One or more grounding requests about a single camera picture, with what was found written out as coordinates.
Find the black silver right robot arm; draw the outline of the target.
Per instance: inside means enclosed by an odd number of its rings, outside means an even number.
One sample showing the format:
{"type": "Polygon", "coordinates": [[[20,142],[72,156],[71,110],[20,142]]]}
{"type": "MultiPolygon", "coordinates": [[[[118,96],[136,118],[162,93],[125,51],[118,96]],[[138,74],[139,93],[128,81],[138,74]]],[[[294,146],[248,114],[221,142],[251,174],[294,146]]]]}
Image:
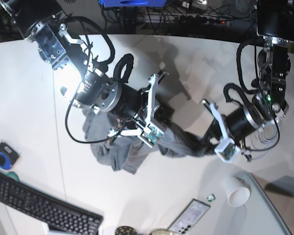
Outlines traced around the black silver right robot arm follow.
{"type": "Polygon", "coordinates": [[[100,30],[92,20],[66,16],[55,0],[2,0],[0,4],[15,21],[23,38],[38,44],[42,59],[55,71],[68,73],[73,86],[63,87],[61,91],[72,97],[70,106],[94,109],[120,120],[122,125],[116,129],[117,134],[165,132],[170,121],[157,112],[159,105],[155,99],[164,71],[153,74],[146,88],[135,90],[128,86],[134,65],[132,54],[124,55],[116,64],[113,76],[108,77],[108,66],[115,58],[110,38],[103,34],[110,49],[109,58],[98,61],[93,58],[89,39],[69,33],[68,23],[74,21],[100,30]]]}

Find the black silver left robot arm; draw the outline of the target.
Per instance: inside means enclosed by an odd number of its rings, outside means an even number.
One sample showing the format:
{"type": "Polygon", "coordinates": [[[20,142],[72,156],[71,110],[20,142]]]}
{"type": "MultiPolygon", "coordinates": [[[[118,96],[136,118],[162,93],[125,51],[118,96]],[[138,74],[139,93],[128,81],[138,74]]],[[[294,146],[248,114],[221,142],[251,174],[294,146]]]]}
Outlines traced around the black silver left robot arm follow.
{"type": "Polygon", "coordinates": [[[278,114],[286,114],[286,77],[291,68],[288,43],[294,42],[294,0],[258,0],[256,2],[257,36],[240,43],[236,53],[239,85],[228,83],[223,89],[227,103],[238,108],[228,116],[213,120],[202,143],[212,147],[211,139],[219,143],[233,141],[245,146],[245,138],[260,128],[277,126],[278,114]],[[264,40],[263,49],[255,59],[256,78],[249,90],[243,80],[241,55],[245,46],[264,40]]]}

